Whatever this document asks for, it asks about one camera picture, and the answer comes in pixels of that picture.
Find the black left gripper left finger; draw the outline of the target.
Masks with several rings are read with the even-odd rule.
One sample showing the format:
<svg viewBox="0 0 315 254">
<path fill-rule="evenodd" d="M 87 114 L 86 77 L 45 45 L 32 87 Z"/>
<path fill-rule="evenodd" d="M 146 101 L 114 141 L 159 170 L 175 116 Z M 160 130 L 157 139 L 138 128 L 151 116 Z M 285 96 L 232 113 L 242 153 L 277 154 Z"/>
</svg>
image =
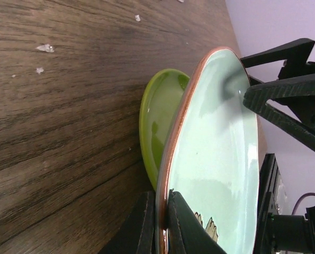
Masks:
<svg viewBox="0 0 315 254">
<path fill-rule="evenodd" d="M 151 253 L 154 238 L 155 194 L 142 193 L 117 234 L 99 253 Z"/>
</svg>

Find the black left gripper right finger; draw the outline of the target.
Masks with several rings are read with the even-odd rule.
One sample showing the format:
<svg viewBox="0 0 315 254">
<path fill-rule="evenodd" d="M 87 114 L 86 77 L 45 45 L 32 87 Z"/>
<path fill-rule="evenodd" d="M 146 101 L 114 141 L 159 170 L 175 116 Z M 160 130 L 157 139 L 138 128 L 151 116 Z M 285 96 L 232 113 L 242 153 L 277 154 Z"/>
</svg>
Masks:
<svg viewBox="0 0 315 254">
<path fill-rule="evenodd" d="M 169 191 L 167 229 L 170 253 L 223 254 L 200 225 L 180 192 Z"/>
</svg>

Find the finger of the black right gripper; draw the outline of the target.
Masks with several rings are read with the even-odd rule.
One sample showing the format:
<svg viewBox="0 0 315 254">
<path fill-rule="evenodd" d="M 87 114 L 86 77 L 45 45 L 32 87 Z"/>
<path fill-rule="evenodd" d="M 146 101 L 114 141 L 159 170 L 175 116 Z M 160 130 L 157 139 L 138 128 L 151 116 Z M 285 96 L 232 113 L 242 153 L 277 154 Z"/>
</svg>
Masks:
<svg viewBox="0 0 315 254">
<path fill-rule="evenodd" d="M 286 60 L 287 64 L 298 62 L 304 64 L 311 51 L 315 41 L 308 38 L 300 38 L 281 46 L 241 58 L 241 62 L 246 68 L 258 65 Z"/>
<path fill-rule="evenodd" d="M 301 92 L 301 88 L 294 91 L 298 83 L 298 77 L 293 77 L 253 85 L 245 92 L 243 104 L 315 152 L 315 129 L 301 123 L 287 106 L 277 102 Z"/>
</svg>

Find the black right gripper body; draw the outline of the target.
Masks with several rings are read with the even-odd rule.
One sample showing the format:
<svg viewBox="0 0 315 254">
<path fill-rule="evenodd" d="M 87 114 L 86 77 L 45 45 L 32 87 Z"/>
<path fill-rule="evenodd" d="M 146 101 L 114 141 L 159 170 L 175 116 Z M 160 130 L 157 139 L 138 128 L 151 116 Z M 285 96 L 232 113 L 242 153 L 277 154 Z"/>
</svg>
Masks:
<svg viewBox="0 0 315 254">
<path fill-rule="evenodd" d="M 294 91 L 302 91 L 294 96 L 279 98 L 281 105 L 287 106 L 301 123 L 315 129 L 315 62 L 307 62 L 301 68 L 304 76 L 299 76 L 299 83 L 294 86 Z"/>
</svg>

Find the mint green flower plate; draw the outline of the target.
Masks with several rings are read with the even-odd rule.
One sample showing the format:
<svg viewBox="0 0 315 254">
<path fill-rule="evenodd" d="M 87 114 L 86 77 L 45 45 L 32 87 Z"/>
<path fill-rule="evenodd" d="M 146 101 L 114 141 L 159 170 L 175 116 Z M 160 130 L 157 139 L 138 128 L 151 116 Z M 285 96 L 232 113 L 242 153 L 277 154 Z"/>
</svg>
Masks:
<svg viewBox="0 0 315 254">
<path fill-rule="evenodd" d="M 180 193 L 226 253 L 252 253 L 259 186 L 258 124 L 243 104 L 249 77 L 227 47 L 208 52 L 187 84 L 164 147 L 156 189 L 155 244 L 168 251 L 169 192 Z"/>
</svg>

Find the lime green small plate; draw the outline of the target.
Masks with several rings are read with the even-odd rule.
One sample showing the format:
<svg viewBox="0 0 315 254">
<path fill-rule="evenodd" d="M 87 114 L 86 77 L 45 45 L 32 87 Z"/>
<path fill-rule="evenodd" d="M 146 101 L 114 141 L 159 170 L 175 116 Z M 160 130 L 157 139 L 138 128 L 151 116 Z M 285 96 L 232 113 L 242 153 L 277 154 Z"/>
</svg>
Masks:
<svg viewBox="0 0 315 254">
<path fill-rule="evenodd" d="M 139 111 L 139 141 L 143 163 L 153 189 L 169 129 L 190 77 L 177 69 L 163 69 L 148 82 Z"/>
</svg>

